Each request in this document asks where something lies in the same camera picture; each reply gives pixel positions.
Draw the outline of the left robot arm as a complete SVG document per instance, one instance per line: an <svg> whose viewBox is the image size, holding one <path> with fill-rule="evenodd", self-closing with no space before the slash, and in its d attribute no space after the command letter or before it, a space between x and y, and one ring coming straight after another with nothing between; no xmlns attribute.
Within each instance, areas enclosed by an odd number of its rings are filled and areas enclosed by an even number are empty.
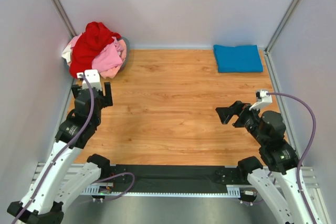
<svg viewBox="0 0 336 224"><path fill-rule="evenodd" d="M13 223L61 223L66 209L90 184L110 178L109 159L93 154L74 177L61 184L101 124L102 109L113 105L109 82L99 88L76 84L71 90L75 107L60 124L46 164L28 193L7 208Z"/></svg>

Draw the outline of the red t shirt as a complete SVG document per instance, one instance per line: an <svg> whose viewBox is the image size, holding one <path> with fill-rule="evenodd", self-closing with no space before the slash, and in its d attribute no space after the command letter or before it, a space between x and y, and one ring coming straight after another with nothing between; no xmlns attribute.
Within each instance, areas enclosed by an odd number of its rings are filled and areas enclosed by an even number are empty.
<svg viewBox="0 0 336 224"><path fill-rule="evenodd" d="M69 42L72 48L69 64L71 76L76 78L77 73L92 69L92 61L103 48L121 38L120 34L110 31L102 22L88 23L85 32Z"/></svg>

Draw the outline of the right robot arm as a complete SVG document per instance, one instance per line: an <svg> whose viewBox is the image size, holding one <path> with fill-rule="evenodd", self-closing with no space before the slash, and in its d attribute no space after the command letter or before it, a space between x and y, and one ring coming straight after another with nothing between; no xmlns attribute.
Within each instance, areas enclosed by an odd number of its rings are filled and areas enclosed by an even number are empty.
<svg viewBox="0 0 336 224"><path fill-rule="evenodd" d="M303 181L299 158L285 140L286 126L280 113L260 113L241 101L217 107L222 124L236 115L235 128L245 128L260 145L261 160L252 156L238 162L237 179L250 183L269 207L278 223L322 223Z"/></svg>

